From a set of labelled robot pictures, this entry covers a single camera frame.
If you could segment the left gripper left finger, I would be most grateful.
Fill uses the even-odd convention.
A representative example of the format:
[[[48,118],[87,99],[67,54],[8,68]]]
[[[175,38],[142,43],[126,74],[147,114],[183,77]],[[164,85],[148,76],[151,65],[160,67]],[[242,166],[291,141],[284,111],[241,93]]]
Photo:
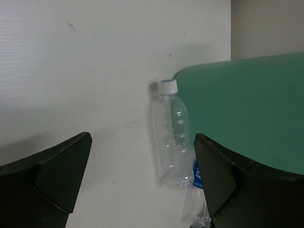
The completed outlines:
[[[0,168],[2,228],[64,228],[73,213],[92,137],[82,132]]]

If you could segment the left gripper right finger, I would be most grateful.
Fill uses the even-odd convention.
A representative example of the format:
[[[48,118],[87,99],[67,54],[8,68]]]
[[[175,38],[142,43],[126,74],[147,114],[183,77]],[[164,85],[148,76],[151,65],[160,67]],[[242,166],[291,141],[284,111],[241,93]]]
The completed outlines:
[[[214,227],[303,227],[303,175],[263,165],[201,133],[194,147]]]

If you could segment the clear bottle white cap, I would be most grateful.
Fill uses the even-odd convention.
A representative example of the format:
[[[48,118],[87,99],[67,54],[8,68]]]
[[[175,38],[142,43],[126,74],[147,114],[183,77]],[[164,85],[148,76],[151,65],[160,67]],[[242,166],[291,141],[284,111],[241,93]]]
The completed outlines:
[[[158,82],[157,92],[152,105],[152,132],[160,156],[161,178],[170,189],[186,189],[194,179],[188,110],[179,98],[174,78]]]

